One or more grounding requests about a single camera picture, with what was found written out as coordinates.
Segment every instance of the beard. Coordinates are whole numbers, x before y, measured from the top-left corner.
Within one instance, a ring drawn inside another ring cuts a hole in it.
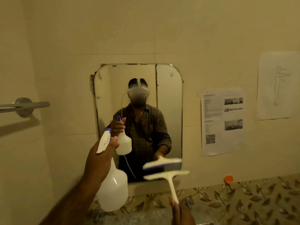
[[[136,98],[136,99],[130,99],[130,103],[135,108],[141,108],[144,105],[146,105],[147,99],[145,98]]]

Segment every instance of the qr code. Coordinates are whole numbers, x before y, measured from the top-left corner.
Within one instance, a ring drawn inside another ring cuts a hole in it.
[[[215,134],[210,134],[206,135],[206,144],[214,144],[216,142],[216,135]]]

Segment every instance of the floral patterned tile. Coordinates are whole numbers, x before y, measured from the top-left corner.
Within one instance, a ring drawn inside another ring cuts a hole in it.
[[[285,177],[177,190],[179,200],[197,206],[220,224],[300,224],[300,174]],[[148,211],[170,206],[171,193],[129,197],[125,205],[107,215]],[[99,209],[98,202],[92,206]]]

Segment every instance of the line drawing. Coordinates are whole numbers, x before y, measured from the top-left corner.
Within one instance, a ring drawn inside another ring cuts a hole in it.
[[[277,98],[280,93],[280,83],[285,82],[287,77],[290,75],[291,73],[288,73],[287,69],[283,69],[281,66],[276,67],[274,84],[274,106],[278,106]]]

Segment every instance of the towel rack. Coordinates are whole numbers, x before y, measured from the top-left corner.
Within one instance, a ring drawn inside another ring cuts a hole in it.
[[[34,109],[50,106],[50,102],[32,102],[29,98],[18,98],[10,104],[0,105],[0,113],[15,111],[23,118],[30,116]]]

